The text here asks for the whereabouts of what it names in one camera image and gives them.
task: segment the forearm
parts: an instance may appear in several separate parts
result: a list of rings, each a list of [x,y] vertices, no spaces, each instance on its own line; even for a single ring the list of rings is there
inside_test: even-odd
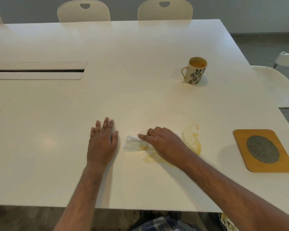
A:
[[[289,230],[289,216],[193,155],[182,169],[239,230]]]
[[[54,231],[90,230],[103,172],[86,167]]]

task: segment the chair handle hole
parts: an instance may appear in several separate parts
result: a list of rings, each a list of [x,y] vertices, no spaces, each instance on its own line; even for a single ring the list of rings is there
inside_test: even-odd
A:
[[[163,8],[170,6],[169,1],[161,1],[159,4],[160,4],[160,7],[163,7]]]
[[[80,6],[81,6],[81,8],[83,8],[83,9],[89,9],[90,8],[90,3],[81,3],[81,4],[79,4]]]

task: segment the woven mesh insert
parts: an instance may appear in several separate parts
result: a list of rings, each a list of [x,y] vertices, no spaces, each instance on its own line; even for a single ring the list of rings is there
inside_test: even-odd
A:
[[[258,161],[273,164],[279,159],[279,151],[277,147],[263,136],[250,136],[247,139],[246,145],[250,154]]]

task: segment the hand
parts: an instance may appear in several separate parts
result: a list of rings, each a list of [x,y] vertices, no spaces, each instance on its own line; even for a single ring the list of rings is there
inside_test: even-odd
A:
[[[87,167],[100,170],[104,173],[107,165],[113,159],[118,146],[118,131],[112,129],[114,120],[105,118],[102,128],[100,128],[100,121],[96,121],[95,128],[91,128],[90,140],[87,153]]]
[[[149,129],[147,135],[138,134],[138,137],[153,145],[161,158],[181,170],[190,157],[195,156],[183,141],[167,128]]]

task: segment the right hand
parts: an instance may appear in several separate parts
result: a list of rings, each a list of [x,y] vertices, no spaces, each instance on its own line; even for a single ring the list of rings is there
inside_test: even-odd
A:
[[[175,133],[165,127],[149,129],[146,135],[138,134],[138,137],[153,145],[161,158],[181,170],[195,156]]]

